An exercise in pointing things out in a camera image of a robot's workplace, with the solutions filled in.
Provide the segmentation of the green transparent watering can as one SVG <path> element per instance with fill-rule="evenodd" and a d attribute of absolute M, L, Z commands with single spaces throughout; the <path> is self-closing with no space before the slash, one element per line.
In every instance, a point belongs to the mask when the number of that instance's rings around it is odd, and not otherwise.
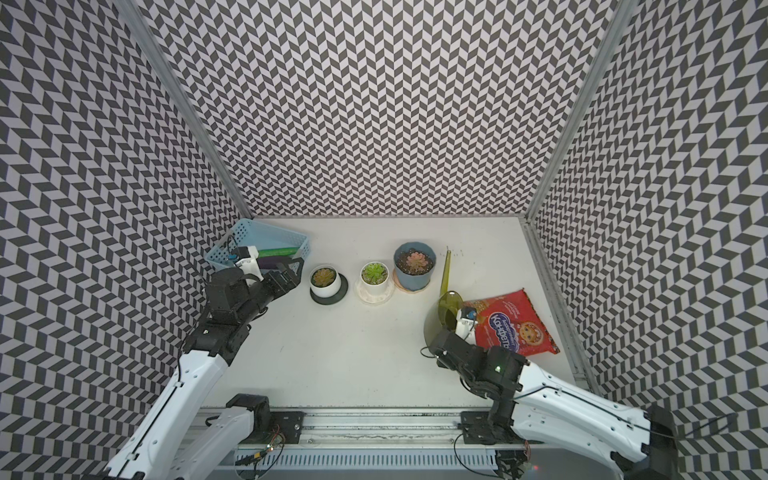
<path fill-rule="evenodd" d="M 455 332 L 464 300 L 455 290 L 449 288 L 452 252 L 445 256 L 439 298 L 430 309 L 424 322 L 423 335 L 428 346 L 442 330 Z"/>

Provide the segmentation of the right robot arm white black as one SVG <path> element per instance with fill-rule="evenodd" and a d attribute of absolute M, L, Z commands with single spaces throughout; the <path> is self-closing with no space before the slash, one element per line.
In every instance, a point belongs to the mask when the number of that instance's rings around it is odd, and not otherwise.
<path fill-rule="evenodd" d="M 456 372 L 473 395 L 491 401 L 486 424 L 495 442 L 554 445 L 625 479 L 678 478 L 675 420 L 667 409 L 607 400 L 518 353 L 471 345 L 444 327 L 425 340 L 438 366 Z"/>

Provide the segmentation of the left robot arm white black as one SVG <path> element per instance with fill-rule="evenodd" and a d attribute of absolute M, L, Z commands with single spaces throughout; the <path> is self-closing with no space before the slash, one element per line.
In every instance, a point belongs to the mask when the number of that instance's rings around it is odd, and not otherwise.
<path fill-rule="evenodd" d="M 205 479 L 225 455 L 270 422 L 265 396 L 234 397 L 188 448 L 181 443 L 203 401 L 212 392 L 250 333 L 251 323 L 271 302 L 301 283 L 302 258 L 282 260 L 265 273 L 231 267 L 215 272 L 207 301 L 187 336 L 176 370 L 160 397 L 99 479 Z"/>

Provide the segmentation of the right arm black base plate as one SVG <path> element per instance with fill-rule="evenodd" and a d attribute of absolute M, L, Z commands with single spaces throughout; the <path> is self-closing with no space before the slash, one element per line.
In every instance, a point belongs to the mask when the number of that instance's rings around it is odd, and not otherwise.
<path fill-rule="evenodd" d="M 461 411 L 458 429 L 467 445 L 523 445 L 525 440 L 512 430 L 494 430 L 487 411 Z"/>

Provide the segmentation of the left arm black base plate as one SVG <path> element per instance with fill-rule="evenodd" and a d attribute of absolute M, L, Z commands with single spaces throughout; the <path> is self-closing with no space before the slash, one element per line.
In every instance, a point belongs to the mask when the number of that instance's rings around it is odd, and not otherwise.
<path fill-rule="evenodd" d="M 298 444 L 301 439 L 306 413 L 296 410 L 271 411 L 260 414 L 254 429 L 255 442 L 266 444 L 274 436 L 282 436 L 289 444 Z"/>

